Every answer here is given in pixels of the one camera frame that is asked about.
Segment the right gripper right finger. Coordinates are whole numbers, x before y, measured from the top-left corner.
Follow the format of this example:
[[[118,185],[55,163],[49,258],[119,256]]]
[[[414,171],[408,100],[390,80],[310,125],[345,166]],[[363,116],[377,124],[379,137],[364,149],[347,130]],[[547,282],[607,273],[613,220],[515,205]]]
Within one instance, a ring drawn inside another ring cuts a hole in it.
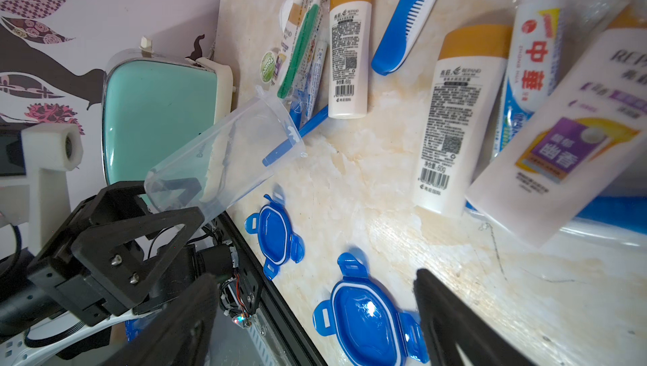
[[[533,364],[429,270],[417,271],[414,296],[433,365]]]

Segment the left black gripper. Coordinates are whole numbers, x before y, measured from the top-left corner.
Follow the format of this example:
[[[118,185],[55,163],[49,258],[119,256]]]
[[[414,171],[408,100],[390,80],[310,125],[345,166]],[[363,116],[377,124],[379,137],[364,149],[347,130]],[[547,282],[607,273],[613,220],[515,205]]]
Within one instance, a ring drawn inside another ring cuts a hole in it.
[[[141,181],[118,182],[82,201],[30,263],[28,280],[88,326],[178,297],[197,279],[186,243],[205,218],[197,208],[148,215],[143,193]],[[148,256],[137,239],[163,230],[171,241]]]

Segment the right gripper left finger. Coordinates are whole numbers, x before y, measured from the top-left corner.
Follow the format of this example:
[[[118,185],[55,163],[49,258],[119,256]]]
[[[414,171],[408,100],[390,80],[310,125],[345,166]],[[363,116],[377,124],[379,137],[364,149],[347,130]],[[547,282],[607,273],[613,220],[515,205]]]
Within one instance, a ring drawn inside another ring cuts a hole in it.
[[[217,282],[204,274],[104,364],[204,365],[217,307]]]

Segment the detached blue lid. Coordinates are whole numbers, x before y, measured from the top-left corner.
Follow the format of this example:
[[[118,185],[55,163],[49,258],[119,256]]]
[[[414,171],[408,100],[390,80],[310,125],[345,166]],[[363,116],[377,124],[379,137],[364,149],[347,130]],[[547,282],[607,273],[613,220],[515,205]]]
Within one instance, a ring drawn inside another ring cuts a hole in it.
[[[416,318],[396,308],[352,253],[342,253],[337,263],[342,279],[313,311],[316,332],[335,336],[354,365],[404,365],[409,359],[429,363]]]
[[[303,261],[305,244],[293,230],[282,187],[276,184],[272,194],[266,194],[264,198],[267,203],[247,217],[244,229],[248,234],[257,236],[260,250],[266,258],[263,273],[266,278],[273,280],[281,266],[289,261]]]

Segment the blue lid toiletry container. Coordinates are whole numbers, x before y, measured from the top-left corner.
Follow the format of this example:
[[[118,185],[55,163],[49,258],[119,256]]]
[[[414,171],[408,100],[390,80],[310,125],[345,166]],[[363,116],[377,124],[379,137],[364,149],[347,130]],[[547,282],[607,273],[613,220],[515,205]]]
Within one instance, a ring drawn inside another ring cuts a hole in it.
[[[156,211],[197,208],[209,221],[304,155],[286,108],[261,92],[153,167],[144,188]]]

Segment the labelled toiletry bottle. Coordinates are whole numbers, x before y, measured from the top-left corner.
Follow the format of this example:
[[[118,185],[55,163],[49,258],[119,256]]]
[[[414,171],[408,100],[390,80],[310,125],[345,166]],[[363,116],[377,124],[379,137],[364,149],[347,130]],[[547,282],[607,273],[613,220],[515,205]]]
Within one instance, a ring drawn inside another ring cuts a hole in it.
[[[367,115],[371,20],[372,0],[330,0],[330,118]]]
[[[511,27],[494,24],[446,35],[414,170],[416,206],[448,218],[465,210],[465,193],[500,94],[511,40]]]
[[[646,149],[646,21],[626,6],[469,187],[491,222],[542,246]]]

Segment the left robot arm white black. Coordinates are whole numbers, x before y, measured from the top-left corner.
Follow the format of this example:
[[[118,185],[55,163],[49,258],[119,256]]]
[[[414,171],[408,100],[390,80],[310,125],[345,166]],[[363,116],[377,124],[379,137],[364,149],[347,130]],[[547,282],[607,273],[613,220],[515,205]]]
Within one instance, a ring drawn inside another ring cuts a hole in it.
[[[233,274],[227,246],[195,248],[207,228],[195,178],[118,182],[82,201],[35,254],[1,262],[1,342],[7,364],[35,364],[118,322],[162,310],[205,274]]]

